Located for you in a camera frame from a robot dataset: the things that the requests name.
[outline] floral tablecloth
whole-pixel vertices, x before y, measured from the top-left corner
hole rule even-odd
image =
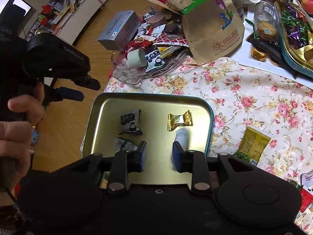
[[[252,125],[272,135],[259,168],[299,184],[301,174],[313,170],[313,90],[276,74],[241,66],[225,57],[203,65],[187,57],[168,75],[138,86],[112,77],[105,92],[200,97],[215,114],[211,156],[233,154],[246,126]],[[296,224],[313,234],[312,218],[306,209]]]

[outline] wooden floor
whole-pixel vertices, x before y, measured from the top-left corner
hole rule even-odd
[[[108,0],[79,39],[76,48],[90,58],[89,75],[101,83],[99,91],[76,86],[70,80],[57,80],[55,87],[65,86],[84,93],[82,102],[63,100],[51,103],[39,124],[39,141],[35,146],[33,168],[53,171],[81,158],[80,145],[84,138],[95,98],[107,84],[112,69],[111,51],[97,38],[118,11],[134,10],[137,14],[148,6],[146,0]]]

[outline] television screen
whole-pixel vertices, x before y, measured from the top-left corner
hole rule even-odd
[[[2,10],[4,9],[5,5],[7,4],[9,0],[0,0],[0,13],[2,12]],[[13,4],[23,8],[26,12],[25,15],[30,11],[30,9],[32,8],[28,3],[26,3],[23,0],[15,0],[13,2]]]

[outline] gray box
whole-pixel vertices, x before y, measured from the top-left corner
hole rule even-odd
[[[125,50],[141,25],[134,11],[120,11],[106,26],[98,41],[107,50]]]

